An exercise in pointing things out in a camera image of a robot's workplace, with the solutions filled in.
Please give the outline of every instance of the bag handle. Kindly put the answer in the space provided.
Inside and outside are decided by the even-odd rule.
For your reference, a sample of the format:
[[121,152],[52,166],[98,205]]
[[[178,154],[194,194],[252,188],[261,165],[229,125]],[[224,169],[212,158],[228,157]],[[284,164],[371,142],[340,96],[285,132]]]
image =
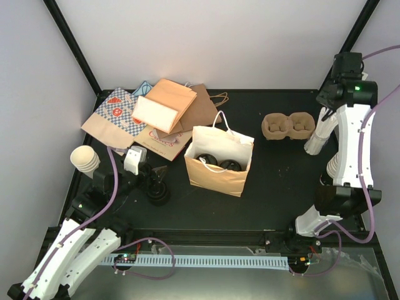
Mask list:
[[223,111],[219,111],[219,112],[217,113],[217,115],[215,116],[215,119],[214,119],[214,122],[213,122],[212,126],[215,127],[215,123],[216,123],[216,121],[217,121],[217,119],[218,119],[219,114],[222,114],[222,116],[223,116],[223,118],[224,118],[224,120],[225,120],[225,125],[226,125],[226,127],[227,127],[227,131],[229,131],[230,133],[232,133],[232,130],[231,130],[231,128],[229,128],[228,122],[226,121],[226,117],[225,117],[225,114],[224,114]]
[[215,171],[215,170],[211,169],[209,166],[207,166],[206,160],[205,160],[204,158],[200,157],[199,159],[200,159],[200,161],[202,162],[202,164],[204,165],[204,167],[206,167],[207,169],[209,169],[211,172],[214,172],[214,173],[223,173],[223,172],[225,172],[225,171],[228,170],[228,169],[223,169],[222,171]]

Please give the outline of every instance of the white wall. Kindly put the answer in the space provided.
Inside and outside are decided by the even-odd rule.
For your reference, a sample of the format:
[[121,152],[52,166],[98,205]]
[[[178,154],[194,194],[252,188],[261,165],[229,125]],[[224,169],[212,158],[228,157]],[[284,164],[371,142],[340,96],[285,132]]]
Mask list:
[[95,95],[43,1],[0,9],[0,299],[33,270]]
[[[369,20],[354,51],[369,54],[400,44],[400,2],[381,1]],[[400,50],[365,61],[369,79],[377,81],[379,100],[400,83]],[[382,202],[375,207],[376,232],[387,265],[400,294],[400,94],[376,113],[372,125],[371,170],[374,187],[382,190]]]
[[102,88],[316,89],[365,0],[58,0]]

